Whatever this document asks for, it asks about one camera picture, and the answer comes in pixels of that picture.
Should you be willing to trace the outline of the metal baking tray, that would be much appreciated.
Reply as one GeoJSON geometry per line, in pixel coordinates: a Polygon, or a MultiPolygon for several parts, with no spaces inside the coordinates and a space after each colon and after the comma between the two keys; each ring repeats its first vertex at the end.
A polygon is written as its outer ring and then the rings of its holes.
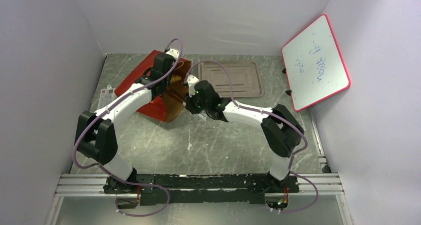
{"type": "Polygon", "coordinates": [[[259,66],[254,61],[221,61],[228,72],[215,63],[198,66],[199,79],[207,80],[221,97],[261,97],[264,87],[259,66]],[[230,94],[231,78],[233,94],[230,94]]]}

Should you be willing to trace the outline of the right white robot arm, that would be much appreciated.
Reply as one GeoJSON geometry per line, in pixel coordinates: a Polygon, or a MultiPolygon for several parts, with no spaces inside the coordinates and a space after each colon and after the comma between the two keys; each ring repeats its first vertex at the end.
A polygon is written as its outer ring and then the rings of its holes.
{"type": "Polygon", "coordinates": [[[260,129],[273,152],[269,170],[268,187],[280,192],[287,185],[294,149],[300,144],[304,130],[283,105],[261,108],[240,104],[227,97],[220,97],[206,80],[189,76],[184,85],[188,88],[185,108],[192,114],[205,113],[213,120],[243,123],[260,129]]]}

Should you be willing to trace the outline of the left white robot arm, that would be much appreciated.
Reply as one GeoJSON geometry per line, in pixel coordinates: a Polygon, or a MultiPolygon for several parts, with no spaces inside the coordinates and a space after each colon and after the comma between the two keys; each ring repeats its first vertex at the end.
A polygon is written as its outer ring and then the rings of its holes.
{"type": "Polygon", "coordinates": [[[94,165],[118,178],[117,185],[123,192],[135,191],[138,185],[137,172],[118,153],[116,129],[169,87],[172,72],[180,58],[180,51],[166,49],[155,56],[153,66],[121,96],[94,113],[85,111],[80,114],[72,151],[72,159],[77,167],[83,167],[75,157],[76,152],[80,152],[93,159],[94,165]]]}

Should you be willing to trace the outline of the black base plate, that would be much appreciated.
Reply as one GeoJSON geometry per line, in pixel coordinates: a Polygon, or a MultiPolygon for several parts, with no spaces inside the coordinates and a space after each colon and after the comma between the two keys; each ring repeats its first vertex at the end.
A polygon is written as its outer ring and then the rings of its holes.
{"type": "Polygon", "coordinates": [[[137,174],[140,186],[127,185],[108,177],[105,194],[134,195],[140,206],[158,204],[248,202],[261,204],[270,193],[299,192],[296,176],[277,181],[269,173],[242,174],[137,174]]]}

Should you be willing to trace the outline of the clear plastic package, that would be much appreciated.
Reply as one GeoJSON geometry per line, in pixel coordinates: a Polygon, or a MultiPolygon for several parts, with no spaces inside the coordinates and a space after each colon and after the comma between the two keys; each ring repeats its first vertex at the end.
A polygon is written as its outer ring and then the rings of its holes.
{"type": "Polygon", "coordinates": [[[117,98],[114,91],[115,88],[111,85],[107,85],[106,88],[100,90],[97,109],[107,106],[117,98]]]}

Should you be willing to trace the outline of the red brown paper bag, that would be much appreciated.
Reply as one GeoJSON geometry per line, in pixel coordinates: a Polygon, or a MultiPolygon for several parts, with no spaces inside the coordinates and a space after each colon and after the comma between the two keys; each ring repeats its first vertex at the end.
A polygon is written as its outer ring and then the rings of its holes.
{"type": "MultiPolygon", "coordinates": [[[[138,66],[123,80],[115,89],[115,94],[121,96],[129,87],[138,79],[148,68],[153,66],[154,58],[160,52],[153,50],[138,66]]],[[[138,113],[144,114],[161,122],[170,122],[174,120],[183,109],[185,94],[188,89],[183,86],[183,80],[187,71],[191,67],[191,61],[181,58],[177,64],[170,81],[169,88],[153,99],[152,102],[142,106],[137,110],[138,113]]]]}

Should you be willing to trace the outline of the metal tongs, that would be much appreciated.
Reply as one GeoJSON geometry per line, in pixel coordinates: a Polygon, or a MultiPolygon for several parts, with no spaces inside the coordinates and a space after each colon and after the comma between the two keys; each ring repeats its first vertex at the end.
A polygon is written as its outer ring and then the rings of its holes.
{"type": "Polygon", "coordinates": [[[196,116],[199,117],[200,119],[204,120],[204,121],[207,121],[207,119],[208,119],[208,116],[204,111],[198,113],[196,116]]]}

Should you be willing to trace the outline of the aluminium rail frame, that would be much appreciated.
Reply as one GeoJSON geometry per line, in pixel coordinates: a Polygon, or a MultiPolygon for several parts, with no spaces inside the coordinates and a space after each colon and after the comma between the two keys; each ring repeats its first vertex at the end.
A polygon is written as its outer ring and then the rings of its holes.
{"type": "MultiPolygon", "coordinates": [[[[266,220],[278,225],[351,225],[353,219],[338,174],[323,175],[326,157],[324,130],[315,118],[299,113],[308,148],[293,162],[305,177],[301,192],[291,195],[290,213],[262,212],[245,202],[173,204],[164,208],[138,207],[123,216],[116,212],[114,196],[103,192],[106,174],[98,168],[73,167],[57,185],[57,225],[257,225],[266,220]]],[[[122,157],[139,172],[245,173],[266,172],[272,156],[264,136],[240,123],[202,120],[181,113],[170,123],[142,114],[133,115],[118,133],[122,157]]]]}

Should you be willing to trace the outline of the red framed whiteboard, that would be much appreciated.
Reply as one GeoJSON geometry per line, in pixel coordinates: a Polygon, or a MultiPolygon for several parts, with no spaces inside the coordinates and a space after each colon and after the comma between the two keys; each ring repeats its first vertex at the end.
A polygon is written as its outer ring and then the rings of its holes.
{"type": "Polygon", "coordinates": [[[281,49],[295,111],[306,109],[351,85],[344,58],[326,14],[281,49]]]}

